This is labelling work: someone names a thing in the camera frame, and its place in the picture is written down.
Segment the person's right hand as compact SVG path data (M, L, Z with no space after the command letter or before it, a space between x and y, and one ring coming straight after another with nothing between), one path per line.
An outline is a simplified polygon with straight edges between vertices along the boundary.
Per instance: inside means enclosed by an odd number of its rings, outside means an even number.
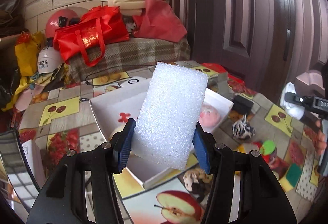
M325 149L327 147L326 141L325 141L325 134L321 131L321 121L316 121L316 126L319 128L317 136L316 136L316 142L315 142L315 149L318 155L322 155L325 152Z

